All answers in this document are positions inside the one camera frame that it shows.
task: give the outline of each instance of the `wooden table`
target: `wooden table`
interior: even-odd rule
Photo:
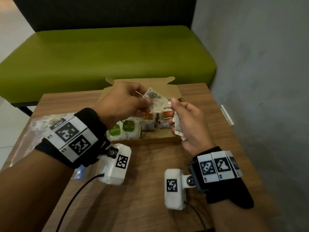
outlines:
[[[243,172],[257,210],[265,218],[278,215],[272,198],[266,192],[252,163],[246,157],[232,129],[220,111],[206,84],[178,85],[183,100],[202,109],[207,117],[214,141],[222,150],[230,150]],[[101,91],[44,94],[32,117],[76,112],[97,103]],[[20,138],[9,155],[8,167]],[[197,231],[201,223],[194,211],[167,210],[164,205],[164,171],[180,168],[188,174],[190,155],[180,143],[133,146],[125,182],[121,186],[105,185],[97,180],[90,183],[71,205],[61,231]],[[88,167],[81,180],[70,181],[43,231],[55,231],[68,202],[78,189],[98,173],[101,162]],[[205,196],[196,188],[187,190],[188,201],[199,211],[210,228]]]

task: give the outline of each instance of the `black bench leg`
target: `black bench leg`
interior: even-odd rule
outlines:
[[[27,108],[27,107],[18,107],[18,109],[21,110],[23,113],[25,113],[25,114],[28,115],[28,116],[31,116],[32,113],[33,113],[33,112],[32,112],[29,108]]]

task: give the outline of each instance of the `gray wall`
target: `gray wall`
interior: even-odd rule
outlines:
[[[193,31],[214,57],[211,91],[283,216],[309,231],[309,0],[198,0]]]

